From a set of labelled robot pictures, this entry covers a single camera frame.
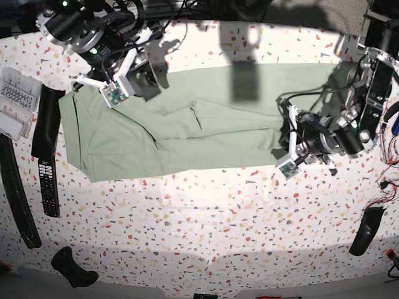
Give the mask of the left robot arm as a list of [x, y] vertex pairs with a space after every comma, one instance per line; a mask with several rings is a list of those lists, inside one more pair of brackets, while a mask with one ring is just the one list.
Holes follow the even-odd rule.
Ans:
[[367, 34], [357, 42], [364, 54], [348, 74], [346, 86], [334, 90], [346, 92], [337, 111], [299, 110], [291, 103], [294, 94], [280, 103], [289, 124], [289, 141], [287, 154], [277, 161], [276, 168], [286, 179], [305, 168], [326, 168], [336, 175], [330, 157], [366, 155], [377, 144], [387, 121], [398, 113], [397, 103], [384, 109], [392, 80], [398, 80], [398, 1], [369, 1], [364, 22]]

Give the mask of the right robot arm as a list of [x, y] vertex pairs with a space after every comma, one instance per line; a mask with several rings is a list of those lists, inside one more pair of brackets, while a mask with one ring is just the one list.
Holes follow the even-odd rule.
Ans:
[[48, 1], [36, 26], [51, 43], [78, 54], [91, 67], [78, 74], [73, 90], [96, 88], [112, 108], [136, 96], [150, 98], [159, 83], [148, 57], [147, 44], [163, 35], [157, 24], [145, 26], [141, 1], [131, 12], [123, 1], [114, 10], [105, 1]]

